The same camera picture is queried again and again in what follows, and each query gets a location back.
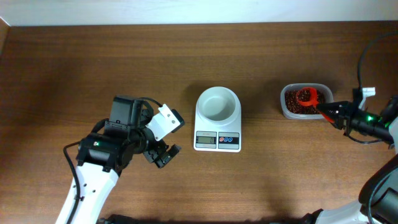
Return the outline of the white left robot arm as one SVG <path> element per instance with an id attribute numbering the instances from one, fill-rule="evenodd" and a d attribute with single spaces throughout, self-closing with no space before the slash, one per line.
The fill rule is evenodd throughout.
<path id="1" fill-rule="evenodd" d="M 184 124 L 175 109 L 152 98 L 115 96 L 108 118 L 98 121 L 87 137 L 75 142 L 76 164 L 63 148 L 73 180 L 57 223 L 96 223 L 103 205 L 132 157 L 142 154 L 158 168 L 166 166 L 181 150 L 163 138 Z"/>

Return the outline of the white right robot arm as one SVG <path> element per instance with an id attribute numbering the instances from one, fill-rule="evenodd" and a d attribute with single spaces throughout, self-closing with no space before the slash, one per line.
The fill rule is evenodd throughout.
<path id="1" fill-rule="evenodd" d="M 375 95 L 374 88 L 353 89 L 353 101 L 319 103 L 313 96 L 301 105 L 311 105 L 336 129 L 350 138 L 356 131 L 376 138 L 397 150 L 397 96 L 388 101 L 380 114 L 363 110 L 367 97 Z M 358 199 L 333 210 L 319 209 L 302 217 L 299 223 L 397 223 L 397 156 L 383 165 L 363 185 Z"/>

